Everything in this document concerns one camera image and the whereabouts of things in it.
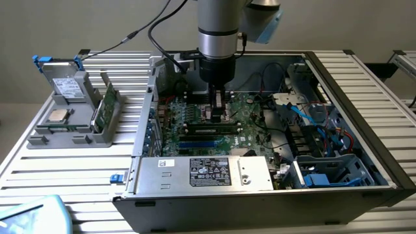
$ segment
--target gray wall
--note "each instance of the gray wall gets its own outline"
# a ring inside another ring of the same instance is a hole
[[[181,0],[173,0],[167,11]],[[1,0],[0,102],[39,103],[50,92],[34,54],[71,58],[81,48],[115,44],[159,10],[165,0]],[[197,46],[195,2],[154,31],[167,50]],[[267,45],[247,49],[351,49],[363,61],[385,61],[393,49],[416,50],[416,0],[281,0],[283,18]],[[145,33],[119,50],[153,50]],[[414,84],[394,84],[410,96]]]

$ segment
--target power supply label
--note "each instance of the power supply label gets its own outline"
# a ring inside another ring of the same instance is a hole
[[[189,184],[191,187],[229,186],[227,158],[190,158],[189,159]]]

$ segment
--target green expansion card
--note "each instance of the green expansion card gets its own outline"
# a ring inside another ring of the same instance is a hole
[[[90,125],[97,133],[109,125],[111,114],[114,111],[114,103],[117,101],[115,90],[111,83],[107,83],[103,99],[91,115]]]
[[[249,117],[250,113],[258,113],[259,109],[258,105],[246,102],[251,102],[253,98],[241,93],[235,95],[233,102],[226,104],[226,114],[221,117],[221,123],[231,126],[238,122],[238,133],[217,136],[203,130],[197,141],[193,140],[194,136],[183,133],[182,125],[209,124],[209,105],[186,104],[181,98],[175,98],[167,105],[158,106],[162,121],[162,156],[242,155],[249,150],[258,156],[273,156],[273,150],[262,147],[255,141],[255,136],[259,135],[262,139],[265,132]]]

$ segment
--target slotted metal surface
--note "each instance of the slotted metal surface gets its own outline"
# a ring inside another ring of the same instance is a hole
[[[416,51],[403,51],[403,53],[406,54],[407,59],[416,65]]]
[[[405,172],[416,181],[414,124],[350,56],[342,51],[319,51],[315,54]],[[106,68],[111,82],[127,96],[114,145],[105,149],[27,150],[25,143],[17,142],[0,167],[0,211],[42,195],[58,194],[70,212],[75,233],[133,234],[109,202],[107,192],[119,192],[123,186],[110,186],[107,178],[130,165],[149,56],[150,53],[145,52],[111,52],[85,61],[94,87],[103,85],[98,71]],[[42,109],[46,109],[50,100],[47,102]],[[390,208],[373,209],[347,225],[221,233],[416,233],[416,195]]]
[[[416,80],[416,51],[394,51],[389,62]]]

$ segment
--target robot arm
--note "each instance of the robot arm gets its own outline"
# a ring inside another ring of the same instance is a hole
[[[223,85],[234,78],[238,30],[249,41],[266,43],[277,27],[278,9],[275,0],[198,0],[199,78],[209,86],[213,122],[225,109]]]

